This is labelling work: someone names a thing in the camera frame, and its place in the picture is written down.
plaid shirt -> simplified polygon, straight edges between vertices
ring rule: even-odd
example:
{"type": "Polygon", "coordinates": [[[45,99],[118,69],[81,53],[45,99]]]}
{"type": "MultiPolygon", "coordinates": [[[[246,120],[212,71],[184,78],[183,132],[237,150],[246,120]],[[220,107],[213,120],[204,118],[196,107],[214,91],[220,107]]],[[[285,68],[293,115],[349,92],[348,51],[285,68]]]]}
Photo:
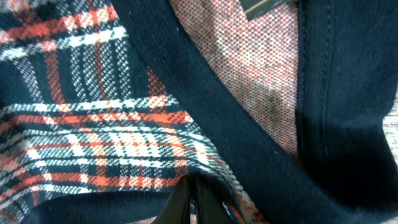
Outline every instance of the plaid shirt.
{"type": "Polygon", "coordinates": [[[223,183],[240,222],[264,222],[109,0],[5,0],[0,13],[0,223],[64,195],[170,192],[187,174],[223,183]]]}

clothing tag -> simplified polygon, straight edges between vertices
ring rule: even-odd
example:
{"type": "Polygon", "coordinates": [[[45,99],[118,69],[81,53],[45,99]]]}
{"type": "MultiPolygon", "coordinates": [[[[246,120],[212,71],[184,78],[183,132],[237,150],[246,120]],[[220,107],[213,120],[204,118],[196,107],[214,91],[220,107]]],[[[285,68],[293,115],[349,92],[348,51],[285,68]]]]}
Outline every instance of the clothing tag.
{"type": "Polygon", "coordinates": [[[250,21],[275,9],[283,3],[293,0],[240,0],[244,13],[250,21]]]}

red and navy plaid fabric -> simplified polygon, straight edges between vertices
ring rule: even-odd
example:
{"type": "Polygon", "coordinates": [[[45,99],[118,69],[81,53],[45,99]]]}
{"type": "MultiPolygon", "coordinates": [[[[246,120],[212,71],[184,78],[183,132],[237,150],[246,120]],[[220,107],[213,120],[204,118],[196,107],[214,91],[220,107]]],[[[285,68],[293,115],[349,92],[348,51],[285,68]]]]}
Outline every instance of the red and navy plaid fabric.
{"type": "Polygon", "coordinates": [[[9,0],[0,13],[0,223],[69,194],[170,192],[187,174],[218,179],[245,222],[262,222],[109,1],[9,0]]]}

